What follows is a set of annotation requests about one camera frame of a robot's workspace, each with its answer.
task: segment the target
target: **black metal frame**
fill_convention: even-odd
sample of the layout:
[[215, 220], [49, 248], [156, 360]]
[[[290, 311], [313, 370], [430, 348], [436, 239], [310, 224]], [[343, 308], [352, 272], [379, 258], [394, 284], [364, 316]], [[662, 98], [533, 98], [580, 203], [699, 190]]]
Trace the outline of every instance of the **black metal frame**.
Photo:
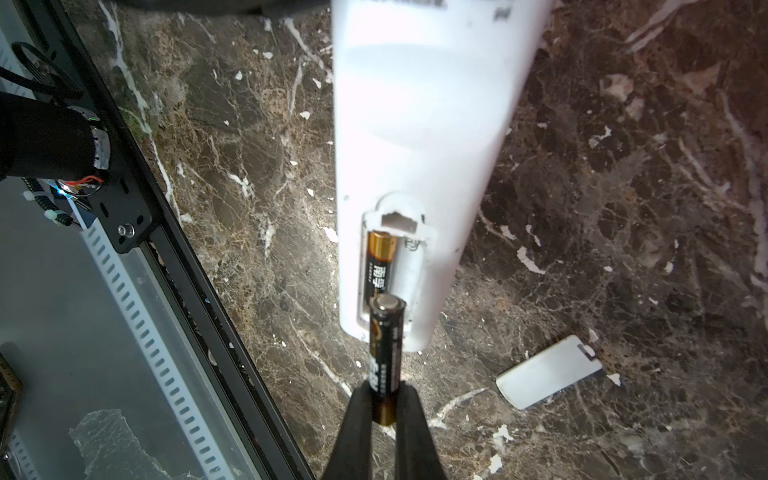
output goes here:
[[[262, 478], [314, 480], [61, 3], [16, 2], [27, 16], [28, 26], [35, 27], [32, 37], [47, 43], [49, 54], [56, 51], [57, 65], [85, 87], [85, 95], [76, 104], [96, 112], [107, 125], [112, 149], [110, 182], [90, 198], [115, 250], [126, 253], [140, 247], [144, 251]], [[124, 223], [134, 225], [133, 238], [118, 234], [117, 227]], [[215, 367], [208, 361], [209, 350], [217, 361]]]

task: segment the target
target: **screw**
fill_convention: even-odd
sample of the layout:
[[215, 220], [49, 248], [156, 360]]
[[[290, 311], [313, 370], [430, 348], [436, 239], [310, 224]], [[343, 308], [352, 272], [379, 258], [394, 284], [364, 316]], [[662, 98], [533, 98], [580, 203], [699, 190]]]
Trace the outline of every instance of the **screw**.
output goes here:
[[118, 227], [118, 235], [121, 235], [125, 238], [133, 238], [135, 234], [136, 230], [130, 223], [126, 223], [125, 225], [120, 225]]

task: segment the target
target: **white plastic strip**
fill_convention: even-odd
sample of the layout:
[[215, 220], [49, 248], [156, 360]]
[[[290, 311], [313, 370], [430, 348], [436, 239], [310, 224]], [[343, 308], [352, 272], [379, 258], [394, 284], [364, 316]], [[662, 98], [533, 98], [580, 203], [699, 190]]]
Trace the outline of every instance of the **white plastic strip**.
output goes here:
[[193, 396], [158, 334], [154, 321], [147, 315], [144, 302], [139, 297], [133, 280], [128, 276], [120, 255], [109, 243], [101, 222], [96, 220], [82, 235], [157, 384], [165, 394], [179, 426], [184, 430], [206, 478], [234, 480], [235, 477], [200, 414]]
[[35, 464], [27, 452], [27, 447], [22, 441], [22, 437], [14, 429], [11, 431], [11, 437], [8, 439], [8, 448], [11, 449], [13, 458], [11, 467], [21, 475], [19, 480], [41, 480]]
[[80, 224], [80, 227], [85, 230], [85, 220], [83, 220], [83, 214], [80, 213], [80, 208], [78, 208], [77, 204], [74, 202], [74, 198], [71, 195], [65, 195], [67, 197], [67, 203], [69, 204], [69, 207], [72, 209], [72, 213], [74, 214], [75, 218], [77, 219], [78, 223]]
[[603, 366], [594, 350], [571, 335], [545, 351], [502, 373], [496, 385], [516, 409], [526, 409]]

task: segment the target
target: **black cable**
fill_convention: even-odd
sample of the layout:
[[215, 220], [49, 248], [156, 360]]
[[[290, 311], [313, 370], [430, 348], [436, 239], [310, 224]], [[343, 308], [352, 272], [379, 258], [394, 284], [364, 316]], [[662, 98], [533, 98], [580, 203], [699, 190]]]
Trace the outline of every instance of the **black cable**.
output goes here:
[[[28, 177], [22, 177], [22, 180], [24, 181], [25, 185], [31, 191], [33, 194], [36, 194], [37, 192], [45, 193], [45, 190], [43, 190], [43, 187], [40, 186], [40, 182], [38, 182], [34, 178], [28, 178]], [[59, 207], [56, 207], [56, 204], [51, 202], [51, 199], [48, 198], [48, 195], [35, 195], [35, 202], [37, 202], [38, 205], [40, 205], [40, 208], [43, 210], [60, 210]], [[64, 212], [61, 212], [56, 216], [56, 221], [61, 223], [62, 225], [69, 227], [72, 225], [72, 222], [74, 221], [72, 217], [65, 214]]]
[[78, 207], [82, 208], [83, 210], [86, 210], [88, 212], [93, 213], [93, 208], [91, 208], [91, 205], [88, 202], [88, 200], [85, 200], [83, 197], [77, 197], [74, 199], [75, 204], [78, 205]]
[[[29, 70], [29, 73], [35, 77], [35, 80], [22, 77], [21, 75], [15, 74], [14, 72], [3, 67], [0, 67], [0, 78], [4, 78], [5, 80], [11, 81], [22, 87], [29, 88], [32, 91], [51, 95], [54, 97], [70, 98], [76, 100], [83, 96], [82, 87], [76, 84], [69, 77], [69, 75], [66, 74], [66, 72], [59, 68], [55, 63], [48, 60], [48, 58], [45, 57], [45, 54], [43, 54], [33, 45], [24, 43], [23, 41], [16, 41], [11, 44], [11, 49], [13, 50], [13, 53], [18, 59], [19, 63], [24, 65], [24, 67]], [[35, 63], [27, 57], [26, 53], [24, 53], [24, 49], [29, 50], [29, 52], [32, 53], [38, 61], [48, 65], [48, 67], [50, 67], [51, 70], [56, 73], [58, 78], [61, 80], [61, 83], [57, 85], [45, 84], [44, 81], [46, 75], [43, 74], [40, 69], [37, 68]]]

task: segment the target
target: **marble surface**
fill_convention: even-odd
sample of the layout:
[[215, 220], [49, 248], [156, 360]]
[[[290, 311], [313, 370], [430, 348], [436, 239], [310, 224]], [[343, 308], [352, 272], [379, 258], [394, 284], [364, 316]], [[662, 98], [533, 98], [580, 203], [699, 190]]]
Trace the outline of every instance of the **marble surface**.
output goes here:
[[[319, 475], [366, 360], [323, 229], [329, 11], [67, 5]], [[404, 360], [449, 478], [768, 476], [767, 8], [557, 3], [432, 345]], [[572, 333], [605, 370], [513, 409], [495, 377]]]

